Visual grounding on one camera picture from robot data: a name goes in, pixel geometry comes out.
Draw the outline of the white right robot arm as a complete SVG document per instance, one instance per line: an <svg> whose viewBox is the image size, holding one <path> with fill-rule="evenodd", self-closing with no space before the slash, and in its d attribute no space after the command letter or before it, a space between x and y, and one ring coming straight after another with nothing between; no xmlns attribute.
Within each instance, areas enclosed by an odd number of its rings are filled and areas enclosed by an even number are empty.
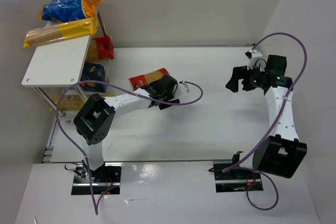
<svg viewBox="0 0 336 224"><path fill-rule="evenodd" d="M293 83L285 75L287 59L269 55L261 65L258 50L246 53L249 64L233 68L226 88L236 93L242 84L244 91L260 88L268 105L270 132L253 153L253 169L284 178L291 178L307 153L307 145L300 142L296 132L290 87Z"/></svg>

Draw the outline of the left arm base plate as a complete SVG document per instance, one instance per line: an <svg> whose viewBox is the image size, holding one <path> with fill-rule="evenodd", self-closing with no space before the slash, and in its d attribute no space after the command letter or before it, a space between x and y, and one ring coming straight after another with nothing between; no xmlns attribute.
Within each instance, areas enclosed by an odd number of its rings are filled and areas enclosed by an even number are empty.
<svg viewBox="0 0 336 224"><path fill-rule="evenodd" d="M83 164L80 163L66 163L64 168L74 173L72 195L90 195L90 181L95 195L101 195L106 190L108 190L108 195L118 195L120 193L121 163L106 162L101 170L92 173L92 177L89 176Z"/></svg>

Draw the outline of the red fusilli pasta bag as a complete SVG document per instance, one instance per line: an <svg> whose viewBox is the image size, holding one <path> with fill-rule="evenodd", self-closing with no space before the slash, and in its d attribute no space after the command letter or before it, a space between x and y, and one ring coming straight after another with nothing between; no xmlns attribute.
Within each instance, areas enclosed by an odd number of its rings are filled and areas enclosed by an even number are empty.
<svg viewBox="0 0 336 224"><path fill-rule="evenodd" d="M164 75L167 74L169 74L169 72L165 68L161 68L156 71L129 78L129 81L133 90L135 91L142 86L147 86L151 82L160 80Z"/></svg>

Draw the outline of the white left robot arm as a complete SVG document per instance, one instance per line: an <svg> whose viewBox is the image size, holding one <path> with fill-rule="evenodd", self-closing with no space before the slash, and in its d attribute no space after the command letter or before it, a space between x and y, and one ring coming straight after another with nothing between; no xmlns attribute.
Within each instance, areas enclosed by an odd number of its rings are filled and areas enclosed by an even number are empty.
<svg viewBox="0 0 336 224"><path fill-rule="evenodd" d="M133 111L148 109L158 106L163 110L169 105L157 103L153 99L179 103L175 97L178 82L169 75L164 75L159 80L137 88L131 93L103 98L93 94L83 105L74 119L77 133L83 137L82 149L85 152L83 166L91 172L93 181L100 180L106 172L102 141L107 137L114 118Z"/></svg>

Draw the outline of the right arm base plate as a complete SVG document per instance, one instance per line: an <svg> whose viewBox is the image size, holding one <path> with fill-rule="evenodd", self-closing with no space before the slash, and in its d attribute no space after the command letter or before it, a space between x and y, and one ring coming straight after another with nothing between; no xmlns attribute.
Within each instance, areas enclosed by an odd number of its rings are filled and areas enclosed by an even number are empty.
<svg viewBox="0 0 336 224"><path fill-rule="evenodd" d="M240 160L242 151L236 152L231 159L213 162L213 167L208 171L214 174L215 187L217 193L246 191L252 186L250 191L263 191L261 176L257 173L245 169L233 169L223 173L224 168Z"/></svg>

